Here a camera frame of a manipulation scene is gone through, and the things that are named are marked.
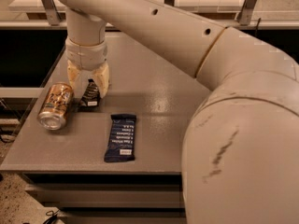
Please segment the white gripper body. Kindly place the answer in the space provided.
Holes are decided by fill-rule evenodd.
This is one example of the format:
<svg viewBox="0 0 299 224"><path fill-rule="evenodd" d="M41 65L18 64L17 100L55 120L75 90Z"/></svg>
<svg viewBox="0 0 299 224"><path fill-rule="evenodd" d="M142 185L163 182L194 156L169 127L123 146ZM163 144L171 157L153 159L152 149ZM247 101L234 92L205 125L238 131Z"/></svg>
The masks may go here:
<svg viewBox="0 0 299 224"><path fill-rule="evenodd" d="M107 42L95 46L82 46L69 38L65 41L67 59L78 69L92 71L107 59Z"/></svg>

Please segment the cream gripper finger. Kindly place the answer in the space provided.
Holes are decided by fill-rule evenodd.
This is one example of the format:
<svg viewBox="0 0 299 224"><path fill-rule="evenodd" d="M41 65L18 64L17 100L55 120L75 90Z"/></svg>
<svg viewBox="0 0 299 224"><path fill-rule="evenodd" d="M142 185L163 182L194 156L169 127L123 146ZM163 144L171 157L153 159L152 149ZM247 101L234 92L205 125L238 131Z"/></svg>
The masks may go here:
<svg viewBox="0 0 299 224"><path fill-rule="evenodd" d="M109 67L107 62L102 63L99 68L93 70L92 76L99 90L100 97L104 98L109 87Z"/></svg>
<svg viewBox="0 0 299 224"><path fill-rule="evenodd" d="M82 71L70 60L67 61L67 77L70 86L77 98L80 98L84 92L84 82L82 79Z"/></svg>

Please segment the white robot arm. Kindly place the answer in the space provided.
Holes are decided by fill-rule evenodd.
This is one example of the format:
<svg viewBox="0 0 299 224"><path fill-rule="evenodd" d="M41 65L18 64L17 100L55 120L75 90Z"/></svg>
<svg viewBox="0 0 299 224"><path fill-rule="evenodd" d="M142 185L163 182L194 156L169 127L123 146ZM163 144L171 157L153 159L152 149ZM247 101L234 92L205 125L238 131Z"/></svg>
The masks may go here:
<svg viewBox="0 0 299 224"><path fill-rule="evenodd" d="M299 224L299 69L235 28L152 0L59 0L206 86L182 146L188 224Z"/></svg>

